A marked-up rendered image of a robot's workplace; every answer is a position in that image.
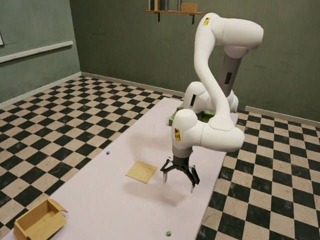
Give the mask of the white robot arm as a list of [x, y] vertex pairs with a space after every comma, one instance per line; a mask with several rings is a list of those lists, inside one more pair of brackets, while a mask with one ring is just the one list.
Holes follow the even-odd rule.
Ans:
[[[242, 19], [206, 14], [200, 21], [194, 42], [194, 68], [201, 82], [192, 82], [177, 107], [171, 127], [172, 153], [178, 158], [192, 154], [192, 146], [218, 152], [241, 149], [245, 135], [231, 120], [238, 98], [232, 88], [243, 57], [257, 49], [264, 30]], [[225, 55], [218, 83], [208, 67], [214, 46], [223, 46]], [[201, 122], [205, 110], [216, 113], [208, 123]]]

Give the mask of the tan square mat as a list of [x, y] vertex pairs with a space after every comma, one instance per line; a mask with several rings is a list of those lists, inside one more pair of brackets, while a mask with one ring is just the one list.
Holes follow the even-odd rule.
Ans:
[[137, 160], [125, 176], [147, 184], [157, 168], [156, 166]]

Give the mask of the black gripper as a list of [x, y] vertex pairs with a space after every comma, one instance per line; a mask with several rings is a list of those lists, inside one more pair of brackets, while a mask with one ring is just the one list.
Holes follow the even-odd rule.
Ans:
[[[173, 170], [173, 169], [177, 169], [177, 170], [179, 170], [181, 172], [184, 172], [184, 174], [186, 174], [187, 177], [192, 182], [191, 192], [190, 192], [192, 194], [196, 184], [197, 185], [199, 184], [200, 179], [199, 179], [199, 176], [198, 176], [197, 171], [196, 171], [196, 166], [195, 165], [193, 165], [193, 166], [189, 165], [189, 160], [190, 160], [190, 157], [180, 158], [180, 157], [177, 157], [175, 155], [173, 155], [173, 159], [171, 159], [171, 157], [168, 157], [168, 159], [166, 160], [166, 163], [160, 169], [160, 171], [163, 172], [163, 177], [164, 177], [163, 183], [166, 183], [166, 181], [167, 181], [168, 172]], [[172, 162], [173, 165], [171, 165], [171, 166], [169, 166], [168, 168], [165, 169], [165, 167], [168, 165], [168, 163], [171, 163], [171, 162]]]

